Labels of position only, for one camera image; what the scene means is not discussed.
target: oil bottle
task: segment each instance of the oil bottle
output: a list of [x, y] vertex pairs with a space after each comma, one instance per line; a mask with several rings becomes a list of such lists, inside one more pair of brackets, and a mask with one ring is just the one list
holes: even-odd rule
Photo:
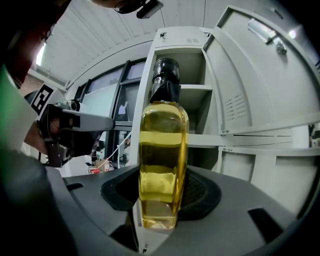
[[179, 105], [179, 64], [158, 59], [152, 81], [140, 123], [141, 218], [145, 228], [172, 229], [184, 190], [189, 133], [188, 115]]

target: white ceiling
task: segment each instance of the white ceiling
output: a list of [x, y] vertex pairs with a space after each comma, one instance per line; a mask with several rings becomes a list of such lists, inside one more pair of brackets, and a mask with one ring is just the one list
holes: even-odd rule
[[137, 19], [135, 12], [121, 15], [89, 0], [72, 0], [47, 41], [41, 69], [64, 84], [94, 58], [123, 42], [163, 27], [213, 28], [228, 4], [250, 11], [266, 5], [262, 0], [161, 1], [161, 11], [150, 19]]

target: white metal cabinet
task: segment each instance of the white metal cabinet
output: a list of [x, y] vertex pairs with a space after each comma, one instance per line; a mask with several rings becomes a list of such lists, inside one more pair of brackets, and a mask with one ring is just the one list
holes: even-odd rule
[[319, 148], [219, 147], [216, 171], [248, 181], [294, 214], [299, 214], [317, 173]]
[[[251, 18], [274, 30], [276, 51], [248, 29]], [[320, 120], [320, 76], [303, 49], [270, 21], [228, 7], [203, 48], [215, 81], [219, 134], [250, 133]]]
[[196, 26], [164, 27], [156, 32], [154, 46], [204, 46], [208, 37]]

